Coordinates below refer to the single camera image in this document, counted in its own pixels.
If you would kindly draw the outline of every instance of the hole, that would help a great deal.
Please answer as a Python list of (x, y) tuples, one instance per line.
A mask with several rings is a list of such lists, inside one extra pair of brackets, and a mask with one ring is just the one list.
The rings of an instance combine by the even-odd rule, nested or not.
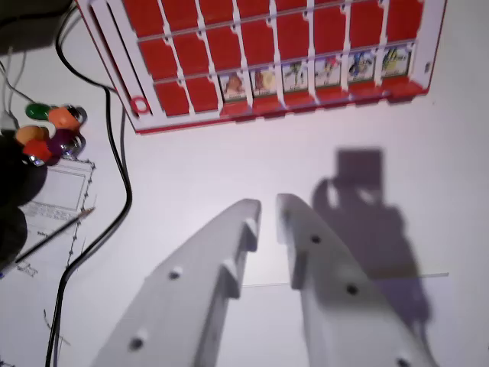
[(139, 336), (136, 336), (131, 339), (131, 342), (129, 343), (129, 350), (135, 352), (136, 350), (141, 349), (143, 345), (144, 345), (143, 339), (140, 338)]
[(313, 243), (320, 243), (321, 237), (319, 237), (318, 235), (311, 235), (311, 241), (313, 241)]
[(346, 286), (346, 291), (352, 296), (356, 296), (358, 294), (358, 287), (354, 284), (348, 284)]
[(168, 273), (168, 278), (171, 281), (175, 281), (176, 279), (178, 279), (182, 276), (182, 273), (183, 273), (183, 269), (179, 268), (177, 266), (177, 267), (173, 268), (173, 270), (170, 273)]
[(406, 361), (404, 358), (398, 358), (397, 359), (397, 365), (399, 367), (410, 367), (411, 366), (411, 364), (408, 361)]

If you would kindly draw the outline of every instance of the red bead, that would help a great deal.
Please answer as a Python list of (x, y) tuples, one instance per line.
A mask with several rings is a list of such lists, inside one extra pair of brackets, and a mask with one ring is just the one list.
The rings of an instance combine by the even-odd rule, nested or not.
[(36, 158), (41, 159), (44, 162), (50, 160), (53, 154), (47, 148), (47, 143), (44, 140), (30, 140), (24, 146), (22, 153), (26, 155), (33, 155)]

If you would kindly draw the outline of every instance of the paper sheet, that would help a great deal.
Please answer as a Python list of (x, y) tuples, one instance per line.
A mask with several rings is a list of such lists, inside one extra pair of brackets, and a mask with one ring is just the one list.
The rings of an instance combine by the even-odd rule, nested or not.
[[(21, 207), (28, 225), (24, 253), (93, 201), (90, 161), (62, 159), (47, 169), (36, 197)], [(83, 250), (83, 224), (68, 228), (0, 280), (0, 366), (43, 365), (61, 274)], [(61, 330), (60, 353), (70, 345)]]

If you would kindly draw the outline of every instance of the black cable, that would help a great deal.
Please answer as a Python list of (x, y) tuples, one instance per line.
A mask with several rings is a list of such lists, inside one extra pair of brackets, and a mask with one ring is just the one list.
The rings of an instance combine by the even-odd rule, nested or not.
[(11, 23), (15, 23), (17, 21), (32, 21), (36, 19), (60, 17), (61, 15), (63, 15), (68, 11), (72, 2), (73, 0), (68, 0), (67, 4), (64, 5), (62, 8), (53, 11), (47, 11), (45, 13), (23, 14), (23, 15), (16, 15), (14, 17), (8, 17), (2, 19), (0, 20), (0, 28), (3, 28), (4, 26), (9, 25)]
[(110, 147), (112, 149), (112, 153), (114, 154), (114, 159), (115, 163), (117, 164), (117, 168), (119, 169), (119, 173), (121, 174), (122, 181), (125, 186), (125, 191), (126, 191), (126, 201), (125, 205), (122, 208), (122, 211), (117, 215), (117, 217), (112, 221), (110, 226), (108, 226), (64, 271), (63, 275), (61, 276), (60, 279), (60, 285), (58, 287), (58, 292), (57, 292), (57, 299), (56, 299), (56, 305), (54, 308), (54, 314), (53, 314), (53, 324), (51, 325), (51, 332), (50, 332), (50, 338), (49, 338), (49, 343), (47, 346), (47, 353), (46, 353), (46, 367), (50, 367), (51, 363), (51, 356), (53, 354), (53, 348), (57, 346), (58, 341), (59, 341), (59, 331), (60, 331), (60, 321), (61, 321), (61, 308), (63, 305), (63, 295), (64, 291), (66, 289), (66, 284), (68, 280), (70, 279), (70, 276), (73, 274), (73, 272), (81, 265), (83, 262), (93, 255), (95, 251), (97, 251), (103, 242), (105, 242), (106, 239), (108, 239), (112, 233), (118, 228), (118, 226), (122, 223), (124, 218), (127, 216), (131, 204), (132, 204), (132, 190), (131, 190), (131, 183), (129, 181), (129, 177), (127, 175), (127, 170), (123, 163), (121, 162), (121, 158), (119, 157), (117, 148), (115, 146), (115, 141), (114, 141), (114, 135), (112, 133), (112, 122), (111, 122), (111, 113), (110, 113), (110, 92), (114, 92), (114, 88), (111, 88), (110, 86), (105, 86), (103, 84), (97, 83), (87, 76), (82, 75), (80, 72), (78, 72), (75, 68), (71, 66), (71, 64), (68, 62), (68, 60), (65, 58), (63, 54), (63, 50), (61, 47), (61, 34), (63, 32), (63, 29), (66, 27), (66, 24), (68, 20), (70, 19), (71, 15), (73, 12), (76, 10), (76, 8), (72, 8), (70, 12), (66, 15), (63, 23), (61, 24), (60, 31), (58, 32), (57, 38), (56, 38), (56, 52), (58, 57), (60, 58), (61, 62), (64, 64), (64, 66), (71, 71), (74, 75), (78, 76), (80, 79), (85, 80), (87, 83), (97, 86), (99, 88), (102, 88), (105, 92), (105, 119), (106, 119), (106, 126), (107, 126), (107, 135), (108, 135), (108, 141), (110, 144)]

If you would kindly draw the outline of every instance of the slot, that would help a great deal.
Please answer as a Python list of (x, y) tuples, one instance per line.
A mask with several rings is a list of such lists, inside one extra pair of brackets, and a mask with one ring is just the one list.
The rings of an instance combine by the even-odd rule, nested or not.
[[(139, 90), (141, 91), (143, 99), (144, 99), (144, 101), (146, 101), (146, 104), (147, 104), (146, 96), (144, 94), (144, 90), (143, 90), (143, 87), (141, 85), (141, 81), (139, 80), (138, 74), (136, 73), (136, 69), (134, 68), (134, 64), (131, 61), (131, 57), (129, 56), (128, 48), (125, 46), (124, 40), (122, 39), (121, 30), (119, 29), (119, 27), (117, 25), (117, 21), (115, 20), (115, 17), (114, 17), (114, 12), (112, 11), (112, 8), (110, 7), (109, 3), (107, 3), (107, 9), (108, 9), (108, 12), (110, 13), (112, 21), (114, 22), (115, 30), (117, 31), (117, 35), (119, 37), (119, 40), (121, 41), (121, 44), (124, 48), (125, 56), (127, 57), (129, 65), (131, 66), (132, 73), (134, 74), (134, 77), (135, 77), (136, 81), (138, 82)], [(140, 96), (132, 96), (131, 100), (133, 100), (133, 99), (140, 99)], [(151, 107), (148, 104), (147, 104), (147, 107), (148, 107), (149, 113), (153, 115), (153, 112), (151, 111)]]
[[(125, 98), (128, 101), (131, 101), (131, 95), (129, 94), (128, 87), (126, 86), (126, 84), (124, 83), (124, 80), (122, 79), (121, 71), (119, 70), (117, 63), (115, 62), (115, 58), (111, 52), (110, 47), (108, 46), (107, 39), (105, 38), (105, 34), (102, 30), (102, 27), (100, 27), (100, 23), (99, 23), (99, 20), (97, 18), (97, 14), (95, 13), (95, 10), (93, 9), (93, 5), (89, 7), (89, 13), (92, 16), (93, 24), (96, 26), (100, 40), (103, 43), (103, 47), (105, 49), (105, 52), (107, 53), (108, 58), (110, 59), (110, 62), (112, 64), (112, 68), (115, 71), (115, 73), (113, 75), (116, 75), (119, 84), (122, 86), (122, 90), (117, 90), (117, 92), (119, 94), (124, 93)], [(131, 112), (132, 112), (132, 115), (138, 116), (138, 114), (135, 111), (131, 111)]]

